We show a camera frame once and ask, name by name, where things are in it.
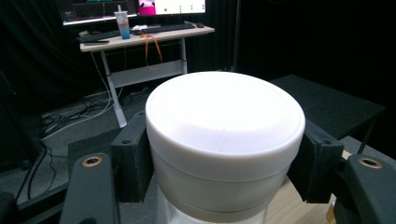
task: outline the white cylindrical container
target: white cylindrical container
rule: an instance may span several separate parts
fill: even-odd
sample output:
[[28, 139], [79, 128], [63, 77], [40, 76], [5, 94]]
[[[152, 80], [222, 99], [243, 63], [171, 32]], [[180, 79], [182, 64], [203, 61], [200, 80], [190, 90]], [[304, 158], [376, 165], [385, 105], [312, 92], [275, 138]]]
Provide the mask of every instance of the white cylindrical container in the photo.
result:
[[[305, 126], [303, 110], [285, 91], [227, 72], [164, 82], [149, 96], [146, 118], [160, 193], [186, 218], [203, 223], [264, 216]], [[158, 213], [158, 223], [180, 219]]]

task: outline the white plastic cylinder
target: white plastic cylinder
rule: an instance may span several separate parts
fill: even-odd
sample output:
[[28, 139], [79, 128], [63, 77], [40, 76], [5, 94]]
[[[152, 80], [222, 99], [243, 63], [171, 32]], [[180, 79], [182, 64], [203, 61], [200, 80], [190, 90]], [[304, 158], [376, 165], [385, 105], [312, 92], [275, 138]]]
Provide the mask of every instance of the white plastic cylinder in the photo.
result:
[[227, 72], [164, 82], [149, 96], [146, 118], [159, 195], [180, 211], [158, 211], [158, 223], [257, 223], [305, 126], [303, 110], [285, 91]]

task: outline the monitor screen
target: monitor screen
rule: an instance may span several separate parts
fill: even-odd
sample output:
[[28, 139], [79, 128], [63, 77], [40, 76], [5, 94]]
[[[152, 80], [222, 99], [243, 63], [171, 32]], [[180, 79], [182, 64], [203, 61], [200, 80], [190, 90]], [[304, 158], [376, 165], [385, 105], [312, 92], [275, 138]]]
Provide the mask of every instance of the monitor screen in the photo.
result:
[[138, 16], [205, 13], [205, 0], [137, 0]]
[[64, 26], [115, 20], [114, 12], [128, 11], [128, 17], [137, 14], [138, 0], [55, 0]]

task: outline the keyboard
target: keyboard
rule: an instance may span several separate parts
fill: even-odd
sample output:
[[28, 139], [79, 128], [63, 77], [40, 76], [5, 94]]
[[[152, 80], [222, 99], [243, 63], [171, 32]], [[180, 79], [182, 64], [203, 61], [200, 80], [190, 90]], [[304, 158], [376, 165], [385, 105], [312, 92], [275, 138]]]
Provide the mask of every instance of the keyboard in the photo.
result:
[[97, 41], [97, 40], [107, 39], [107, 38], [116, 37], [116, 36], [121, 36], [120, 30], [108, 31], [108, 32], [97, 34], [97, 35], [84, 35], [84, 36], [78, 37], [78, 41], [80, 43], [86, 43], [86, 42], [90, 42], [90, 41]]
[[195, 26], [191, 23], [183, 23], [183, 24], [174, 24], [174, 25], [165, 25], [165, 26], [158, 26], [153, 28], [146, 28], [142, 29], [143, 34], [157, 34], [162, 32], [169, 32], [169, 31], [177, 31], [177, 30], [187, 30], [187, 29], [194, 29]]

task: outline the white lid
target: white lid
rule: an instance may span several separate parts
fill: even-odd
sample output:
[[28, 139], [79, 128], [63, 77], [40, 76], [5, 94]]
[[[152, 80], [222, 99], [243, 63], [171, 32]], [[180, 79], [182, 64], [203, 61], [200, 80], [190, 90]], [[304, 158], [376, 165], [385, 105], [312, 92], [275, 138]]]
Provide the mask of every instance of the white lid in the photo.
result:
[[298, 152], [305, 119], [279, 87], [251, 76], [202, 72], [172, 78], [146, 104], [148, 139], [190, 175], [247, 181], [273, 175]]

